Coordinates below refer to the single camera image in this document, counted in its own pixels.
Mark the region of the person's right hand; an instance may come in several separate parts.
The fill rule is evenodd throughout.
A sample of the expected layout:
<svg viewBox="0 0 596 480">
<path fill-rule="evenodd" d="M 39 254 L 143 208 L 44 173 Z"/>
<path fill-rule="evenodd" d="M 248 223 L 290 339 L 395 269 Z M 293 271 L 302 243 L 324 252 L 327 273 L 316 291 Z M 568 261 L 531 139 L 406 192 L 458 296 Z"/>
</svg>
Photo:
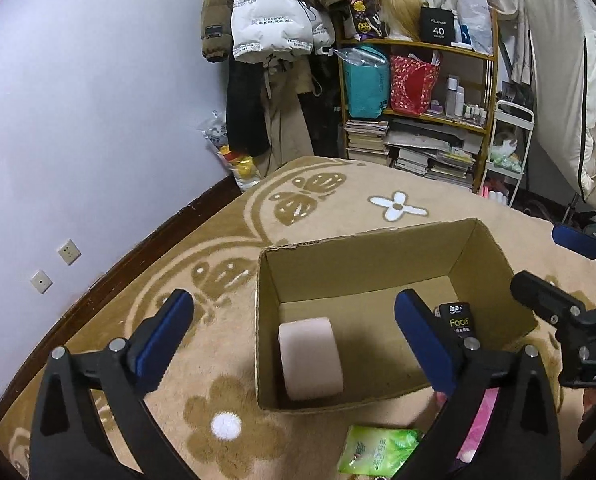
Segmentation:
<svg viewBox="0 0 596 480">
<path fill-rule="evenodd" d="M 586 388 L 583 393 L 583 413 L 584 416 L 596 406 L 596 388 Z"/>
</svg>

